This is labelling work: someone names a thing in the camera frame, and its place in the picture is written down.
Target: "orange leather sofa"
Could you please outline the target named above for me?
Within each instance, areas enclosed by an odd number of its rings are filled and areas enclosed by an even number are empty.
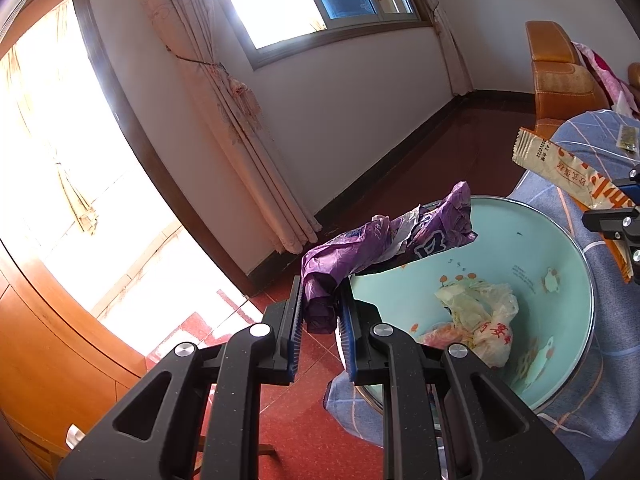
[[[636,103],[640,103],[640,63],[629,65],[629,90],[636,98]]]
[[[536,91],[536,133],[551,138],[567,119],[590,110],[609,108],[604,90],[566,32],[556,22],[527,22],[531,67]],[[640,64],[638,64],[640,91]]]

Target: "purple plastic bag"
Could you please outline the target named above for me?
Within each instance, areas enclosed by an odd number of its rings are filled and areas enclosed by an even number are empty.
[[[470,216],[471,192],[466,182],[459,182],[431,212],[421,205],[393,221],[375,216],[311,249],[302,259],[306,330],[314,334],[335,331],[333,293],[344,278],[393,269],[474,241],[477,235]]]

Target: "wooden door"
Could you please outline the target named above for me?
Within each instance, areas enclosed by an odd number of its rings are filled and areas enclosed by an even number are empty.
[[[68,428],[91,430],[146,369],[142,355],[40,265],[24,266],[32,283],[0,245],[0,408],[27,452],[53,476],[69,451]]]

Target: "plaid cloth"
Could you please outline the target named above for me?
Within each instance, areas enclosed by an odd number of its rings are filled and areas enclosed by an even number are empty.
[[[636,162],[616,147],[621,124],[640,127],[639,121],[601,110],[567,121],[552,140],[608,178],[624,178]],[[510,198],[528,203],[565,227],[594,274],[593,343],[578,373],[538,414],[590,478],[640,411],[640,286],[623,283],[609,249],[600,235],[583,227],[582,213],[567,193],[527,172]],[[360,398],[345,373],[332,381],[325,407],[349,433],[382,445],[382,416]]]

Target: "curtain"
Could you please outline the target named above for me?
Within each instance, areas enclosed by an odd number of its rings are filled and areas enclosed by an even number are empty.
[[[55,30],[56,48],[64,48],[63,41],[67,33],[67,16],[71,0],[65,0],[53,9],[42,20],[52,20],[51,28]],[[80,190],[73,184],[71,177],[65,169],[58,150],[49,138],[50,116],[54,113],[64,113],[64,110],[55,106],[34,107],[33,101],[46,101],[49,105],[55,104],[56,99],[63,94],[65,84],[65,61],[70,61],[66,56],[60,57],[60,66],[56,69],[42,70],[42,79],[46,81],[38,88],[32,88],[24,78],[20,68],[20,49],[18,44],[9,49],[7,54],[0,60],[0,72],[4,73],[6,84],[6,94],[11,97],[12,104],[17,108],[16,116],[20,118],[21,130],[28,136],[39,142],[49,153],[50,160],[54,165],[55,172],[60,183],[63,195],[66,198],[69,209],[78,227],[90,235],[95,233],[98,222],[98,215],[89,201],[82,195]]]
[[[254,94],[219,63],[213,0],[140,0],[178,63],[196,110],[239,175],[271,229],[278,252],[301,253],[317,242],[316,219],[292,195],[260,141]]]
[[[449,81],[453,95],[464,95],[474,88],[471,83],[465,59],[453,37],[451,25],[439,0],[425,0],[433,13],[433,25],[440,40],[444,62],[449,72]]]

